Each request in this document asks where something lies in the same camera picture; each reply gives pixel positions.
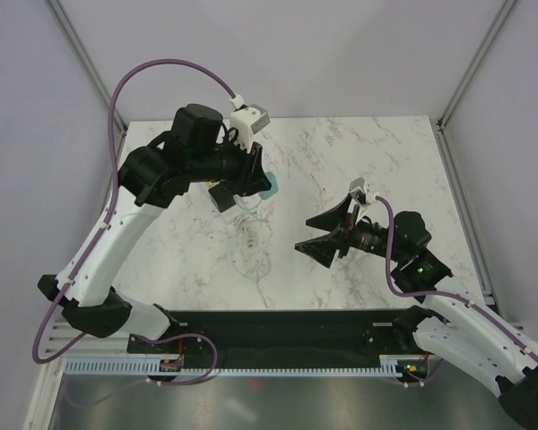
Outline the teal charger adapter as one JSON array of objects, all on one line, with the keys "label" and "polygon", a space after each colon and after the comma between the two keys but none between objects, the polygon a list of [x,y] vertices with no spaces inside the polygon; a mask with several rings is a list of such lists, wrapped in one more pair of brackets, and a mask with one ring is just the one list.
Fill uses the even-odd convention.
[{"label": "teal charger adapter", "polygon": [[259,196],[263,201],[271,199],[279,192],[278,180],[274,172],[267,172],[265,175],[269,181],[270,187],[268,190],[259,193]]}]

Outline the black cube plug adapter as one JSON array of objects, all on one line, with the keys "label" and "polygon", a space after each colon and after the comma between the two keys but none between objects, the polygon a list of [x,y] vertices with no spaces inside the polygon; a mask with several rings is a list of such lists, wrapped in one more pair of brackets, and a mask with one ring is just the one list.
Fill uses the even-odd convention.
[{"label": "black cube plug adapter", "polygon": [[218,183],[207,190],[214,207],[219,213],[228,211],[236,205],[234,194],[225,183]]}]

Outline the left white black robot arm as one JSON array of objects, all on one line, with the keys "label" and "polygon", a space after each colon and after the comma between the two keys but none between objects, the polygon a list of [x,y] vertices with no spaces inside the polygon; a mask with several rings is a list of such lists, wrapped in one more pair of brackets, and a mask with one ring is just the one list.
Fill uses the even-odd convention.
[{"label": "left white black robot arm", "polygon": [[74,329],[99,339],[125,331],[147,338],[160,352],[178,344],[178,329],[157,305],[119,294],[117,273],[145,230],[193,183],[221,182],[247,197],[271,189],[254,136],[270,123],[267,111],[243,106],[223,123],[200,104],[180,108],[171,128],[132,150],[118,170],[118,189],[77,255],[39,290],[62,307]]}]

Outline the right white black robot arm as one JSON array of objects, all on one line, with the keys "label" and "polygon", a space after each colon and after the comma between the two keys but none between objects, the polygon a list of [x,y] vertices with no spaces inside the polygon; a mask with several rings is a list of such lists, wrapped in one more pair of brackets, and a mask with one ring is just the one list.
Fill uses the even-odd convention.
[{"label": "right white black robot arm", "polygon": [[416,211],[394,213],[383,197],[388,224],[371,221],[364,196],[347,195],[331,210],[307,219],[323,235],[294,248],[325,267],[352,248],[385,261],[389,291],[412,298],[393,329],[406,353],[432,353],[480,382],[524,429],[538,429],[538,342],[472,294],[427,247],[430,233]]}]

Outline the white power strip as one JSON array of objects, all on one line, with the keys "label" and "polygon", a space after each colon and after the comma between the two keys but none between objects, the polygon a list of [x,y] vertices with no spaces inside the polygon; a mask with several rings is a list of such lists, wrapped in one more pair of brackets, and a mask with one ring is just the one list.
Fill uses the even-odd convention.
[{"label": "white power strip", "polygon": [[227,223],[236,222],[245,211],[236,202],[235,194],[224,182],[206,182],[204,189],[215,208],[215,212]]}]

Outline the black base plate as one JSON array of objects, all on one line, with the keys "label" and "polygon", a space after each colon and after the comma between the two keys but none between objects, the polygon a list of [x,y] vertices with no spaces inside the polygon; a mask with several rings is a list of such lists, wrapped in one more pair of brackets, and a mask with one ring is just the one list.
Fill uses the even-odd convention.
[{"label": "black base plate", "polygon": [[176,311],[152,345],[131,336],[130,354],[182,354],[197,366],[377,365],[382,356],[422,359],[405,309]]}]

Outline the right aluminium frame post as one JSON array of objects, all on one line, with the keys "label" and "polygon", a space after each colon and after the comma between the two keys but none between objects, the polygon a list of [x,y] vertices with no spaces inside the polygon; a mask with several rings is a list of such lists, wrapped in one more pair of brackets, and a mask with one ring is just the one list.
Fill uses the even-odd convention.
[{"label": "right aluminium frame post", "polygon": [[482,37],[477,49],[472,55],[468,65],[466,66],[459,83],[456,85],[448,103],[446,104],[443,113],[438,119],[434,120],[436,129],[443,133],[456,112],[458,106],[468,91],[470,85],[476,78],[477,73],[485,62],[487,56],[491,52],[494,43],[499,38],[509,18],[519,5],[518,0],[504,0],[497,12],[495,13],[488,29]]}]

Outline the aluminium frame post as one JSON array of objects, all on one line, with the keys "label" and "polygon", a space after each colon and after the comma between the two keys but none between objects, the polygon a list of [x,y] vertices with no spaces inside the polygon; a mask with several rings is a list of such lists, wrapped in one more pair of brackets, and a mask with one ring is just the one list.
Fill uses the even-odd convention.
[{"label": "aluminium frame post", "polygon": [[468,65],[466,66],[459,83],[456,85],[448,103],[446,104],[443,113],[438,119],[434,120],[436,129],[443,133],[456,112],[458,106],[468,91],[470,85],[476,78],[477,73],[485,62],[487,56],[491,52],[494,43],[499,38],[509,18],[519,5],[518,0],[504,0],[497,12],[495,13],[488,29],[482,37],[477,49],[472,55]]},{"label": "aluminium frame post", "polygon": [[112,92],[101,79],[96,65],[92,61],[86,46],[82,42],[82,38],[78,34],[62,2],[59,0],[45,0],[44,4],[52,14],[56,25],[72,49],[78,63],[95,89],[98,98],[106,108],[109,108]]}]

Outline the left aluminium frame post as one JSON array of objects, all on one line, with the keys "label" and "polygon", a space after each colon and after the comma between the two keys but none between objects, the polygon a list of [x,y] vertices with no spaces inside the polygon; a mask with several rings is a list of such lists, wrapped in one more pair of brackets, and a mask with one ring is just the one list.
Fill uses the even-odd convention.
[{"label": "left aluminium frame post", "polygon": [[82,38],[78,34],[62,2],[59,0],[45,0],[44,4],[52,14],[56,25],[72,49],[78,63],[95,89],[98,98],[106,108],[109,108],[112,92],[101,79],[96,65],[92,61],[86,46],[82,42]]}]

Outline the aluminium front rail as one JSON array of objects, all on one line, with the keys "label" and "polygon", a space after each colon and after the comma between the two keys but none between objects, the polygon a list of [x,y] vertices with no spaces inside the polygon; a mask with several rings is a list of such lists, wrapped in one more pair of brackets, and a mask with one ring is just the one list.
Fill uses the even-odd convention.
[{"label": "aluminium front rail", "polygon": [[[50,357],[59,352],[80,334],[67,322],[54,322],[40,343],[40,354]],[[70,347],[63,357],[123,357],[129,342],[129,334],[119,331],[107,338],[99,339],[86,334]]]}]

